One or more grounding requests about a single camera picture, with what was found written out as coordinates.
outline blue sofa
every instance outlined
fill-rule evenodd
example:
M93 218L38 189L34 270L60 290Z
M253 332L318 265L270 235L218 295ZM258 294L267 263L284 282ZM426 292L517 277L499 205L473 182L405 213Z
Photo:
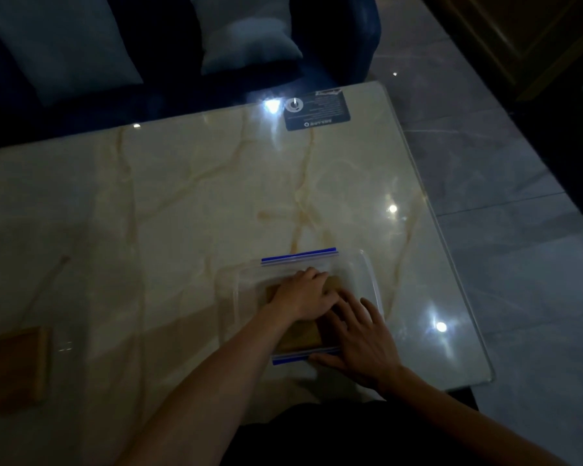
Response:
M290 0L302 60L202 76L189 0L108 2L143 84L43 108L0 42L0 147L360 83L381 34L375 0Z

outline tile floor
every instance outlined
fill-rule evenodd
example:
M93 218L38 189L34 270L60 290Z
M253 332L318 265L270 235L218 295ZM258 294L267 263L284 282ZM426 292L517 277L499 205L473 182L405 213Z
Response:
M583 216L423 2L376 1L370 79L389 91L496 371L477 404L583 465Z

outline pillow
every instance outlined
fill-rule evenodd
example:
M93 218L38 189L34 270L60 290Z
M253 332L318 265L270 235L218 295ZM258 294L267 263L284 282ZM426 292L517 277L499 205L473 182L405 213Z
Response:
M201 74L302 59L289 0L191 0L201 25Z
M142 83L106 0L0 0L0 39L45 106Z

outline black pants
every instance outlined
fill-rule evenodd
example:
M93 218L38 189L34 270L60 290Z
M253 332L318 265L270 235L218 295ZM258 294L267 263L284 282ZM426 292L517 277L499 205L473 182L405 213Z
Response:
M482 464L404 405L302 404L268 424L238 429L222 465Z

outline person's right hand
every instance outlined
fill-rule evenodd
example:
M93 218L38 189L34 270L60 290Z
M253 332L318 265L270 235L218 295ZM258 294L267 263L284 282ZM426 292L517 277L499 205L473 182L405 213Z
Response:
M339 336L341 355L314 353L309 357L321 365L335 368L362 386L379 393L397 381L402 362L395 341L378 309L365 298L360 302L346 290L339 291L344 321L332 310L326 317Z

